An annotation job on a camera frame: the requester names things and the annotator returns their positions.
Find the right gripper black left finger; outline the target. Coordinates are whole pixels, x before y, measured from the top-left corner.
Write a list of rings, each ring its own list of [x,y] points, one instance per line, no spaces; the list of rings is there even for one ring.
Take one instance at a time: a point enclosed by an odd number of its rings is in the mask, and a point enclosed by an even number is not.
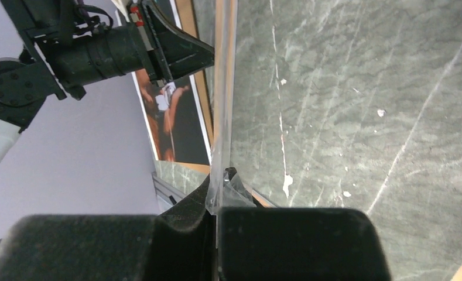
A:
[[[30,215],[0,239],[0,280],[210,280],[209,181],[160,215]]]

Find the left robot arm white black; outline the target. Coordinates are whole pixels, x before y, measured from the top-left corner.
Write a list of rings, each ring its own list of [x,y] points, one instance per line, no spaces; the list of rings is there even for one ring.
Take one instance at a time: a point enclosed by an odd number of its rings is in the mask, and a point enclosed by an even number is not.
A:
[[[209,44],[172,24],[154,1],[116,1],[119,26],[83,1],[2,1],[23,42],[0,58],[0,163],[46,98],[82,99],[85,86],[145,70],[163,84],[214,64]]]

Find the glossy photo print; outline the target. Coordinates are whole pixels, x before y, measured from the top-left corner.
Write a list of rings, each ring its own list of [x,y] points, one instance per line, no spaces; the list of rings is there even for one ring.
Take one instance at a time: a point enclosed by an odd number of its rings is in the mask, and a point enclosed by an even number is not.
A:
[[[154,158],[209,167],[208,139],[194,74],[162,84],[146,70],[132,73],[145,112]]]

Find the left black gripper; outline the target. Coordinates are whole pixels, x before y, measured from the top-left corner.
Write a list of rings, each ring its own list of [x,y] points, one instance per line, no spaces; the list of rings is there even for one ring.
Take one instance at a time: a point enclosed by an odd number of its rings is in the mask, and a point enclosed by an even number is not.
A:
[[[103,22],[82,1],[3,1],[23,41],[18,60],[0,67],[1,100],[80,100],[85,85],[145,69],[173,81],[211,67],[212,46],[171,24],[154,1],[127,5],[130,20]]]

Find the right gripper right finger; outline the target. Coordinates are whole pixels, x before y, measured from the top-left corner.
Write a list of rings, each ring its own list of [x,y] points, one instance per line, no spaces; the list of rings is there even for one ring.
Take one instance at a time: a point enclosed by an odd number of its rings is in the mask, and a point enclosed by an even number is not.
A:
[[[260,207],[229,167],[218,182],[221,280],[390,280],[371,220],[350,208]]]

